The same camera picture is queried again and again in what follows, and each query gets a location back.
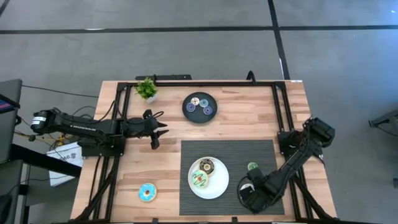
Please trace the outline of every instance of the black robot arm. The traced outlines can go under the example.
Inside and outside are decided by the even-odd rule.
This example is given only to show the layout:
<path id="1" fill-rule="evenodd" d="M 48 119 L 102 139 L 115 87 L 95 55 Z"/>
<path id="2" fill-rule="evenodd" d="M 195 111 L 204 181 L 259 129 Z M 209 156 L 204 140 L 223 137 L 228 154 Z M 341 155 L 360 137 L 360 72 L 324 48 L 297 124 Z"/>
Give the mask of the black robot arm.
<path id="1" fill-rule="evenodd" d="M 322 148 L 328 147 L 335 136 L 335 130 L 318 118 L 306 120 L 303 128 L 303 131 L 291 132 L 284 139 L 285 142 L 280 142 L 295 148 L 295 152 L 279 170 L 267 176 L 259 168 L 248 172 L 247 178 L 253 183 L 254 189 L 242 189 L 238 197 L 253 213 L 259 213 L 281 199 L 288 181 L 296 175 L 298 169 L 314 152 L 321 154 Z"/>
<path id="2" fill-rule="evenodd" d="M 126 138 L 150 137 L 152 149 L 157 149 L 158 138 L 168 131 L 155 131 L 167 126 L 156 120 L 162 114 L 153 116 L 151 110 L 146 110 L 143 118 L 93 120 L 54 108 L 34 113 L 30 128 L 37 134 L 61 132 L 79 136 L 82 156 L 120 156 Z"/>

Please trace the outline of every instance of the gray rubber mat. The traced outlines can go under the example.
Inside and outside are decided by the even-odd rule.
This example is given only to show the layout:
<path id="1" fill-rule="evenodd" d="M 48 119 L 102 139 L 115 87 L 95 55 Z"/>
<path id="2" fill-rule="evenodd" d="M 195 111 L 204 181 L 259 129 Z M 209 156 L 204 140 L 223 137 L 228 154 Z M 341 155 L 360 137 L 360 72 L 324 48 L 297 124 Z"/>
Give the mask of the gray rubber mat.
<path id="1" fill-rule="evenodd" d="M 188 171 L 201 157 L 211 156 L 224 163 L 229 173 L 229 184 L 218 198 L 207 200 L 196 196 L 188 184 Z M 248 215 L 238 200 L 236 187 L 248 172 L 248 163 L 257 162 L 264 175 L 276 170 L 272 140 L 250 141 L 182 141 L 180 172 L 180 215 Z M 282 201 L 260 213 L 284 215 Z"/>

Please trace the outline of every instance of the wooden table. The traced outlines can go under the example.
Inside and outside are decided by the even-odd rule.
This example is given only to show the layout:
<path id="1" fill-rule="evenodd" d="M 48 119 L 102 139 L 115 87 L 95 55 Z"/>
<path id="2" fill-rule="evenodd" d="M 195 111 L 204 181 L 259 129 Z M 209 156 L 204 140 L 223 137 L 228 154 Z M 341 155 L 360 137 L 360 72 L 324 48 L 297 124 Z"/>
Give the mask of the wooden table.
<path id="1" fill-rule="evenodd" d="M 114 100 L 117 83 L 118 81 L 103 82 L 95 118 L 102 117 L 108 110 Z M 302 123 L 311 115 L 304 85 L 302 82 L 286 81 L 286 87 L 294 126 L 301 128 Z M 285 160 L 279 154 L 276 135 L 279 127 L 271 87 L 185 86 L 158 87 L 158 90 L 158 99 L 152 104 L 147 104 L 140 96 L 132 94 L 127 117 L 141 117 L 146 109 L 151 109 L 154 113 L 164 111 L 164 115 L 158 120 L 168 124 L 167 129 L 170 131 L 161 137 L 160 147 L 157 150 L 150 148 L 148 139 L 127 140 L 125 154 L 121 157 L 118 170 L 111 221 L 151 222 L 152 218 L 159 218 L 160 222 L 230 222 L 232 217 L 230 215 L 201 217 L 179 215 L 181 140 L 271 139 L 274 140 L 275 156 L 280 167 Z M 188 122 L 181 110 L 184 98 L 196 91 L 211 94 L 218 103 L 218 114 L 205 126 Z M 281 92 L 278 95 L 284 125 L 287 127 Z M 84 162 L 71 218 L 77 217 L 88 204 L 96 161 L 97 158 L 92 157 Z M 325 211 L 335 217 L 336 212 L 323 164 L 312 157 L 304 165 L 304 171 L 309 191 Z M 155 184 L 158 190 L 155 200 L 151 203 L 141 202 L 138 198 L 138 189 L 146 182 Z M 305 217 L 302 196 L 298 188 L 297 192 L 302 217 Z M 101 206 L 100 218 L 104 217 L 108 197 L 105 194 L 103 198 L 105 200 Z M 285 215 L 238 215 L 237 218 L 240 222 L 295 220 L 289 188 L 285 191 L 282 200 Z"/>

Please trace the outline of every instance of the small green plant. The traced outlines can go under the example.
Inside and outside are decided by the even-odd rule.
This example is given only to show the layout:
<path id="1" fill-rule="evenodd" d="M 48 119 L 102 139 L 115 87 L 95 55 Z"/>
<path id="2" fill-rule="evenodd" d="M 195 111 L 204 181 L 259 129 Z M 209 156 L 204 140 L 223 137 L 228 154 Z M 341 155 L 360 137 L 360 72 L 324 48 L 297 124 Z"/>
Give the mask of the small green plant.
<path id="1" fill-rule="evenodd" d="M 139 82 L 135 89 L 137 90 L 137 93 L 140 94 L 145 100 L 157 93 L 154 81 L 152 81 L 150 78 L 145 78 L 143 82 Z"/>

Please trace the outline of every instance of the white pot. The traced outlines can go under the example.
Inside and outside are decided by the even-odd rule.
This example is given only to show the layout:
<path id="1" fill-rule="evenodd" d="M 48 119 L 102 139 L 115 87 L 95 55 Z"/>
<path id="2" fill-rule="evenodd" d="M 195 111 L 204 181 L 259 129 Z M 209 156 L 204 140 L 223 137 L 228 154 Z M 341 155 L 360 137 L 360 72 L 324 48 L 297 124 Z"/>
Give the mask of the white pot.
<path id="1" fill-rule="evenodd" d="M 155 94 L 154 96 L 149 97 L 148 99 L 146 99 L 146 102 L 147 102 L 147 103 L 152 103 L 153 101 L 156 100 L 156 98 L 157 98 L 157 94 Z"/>

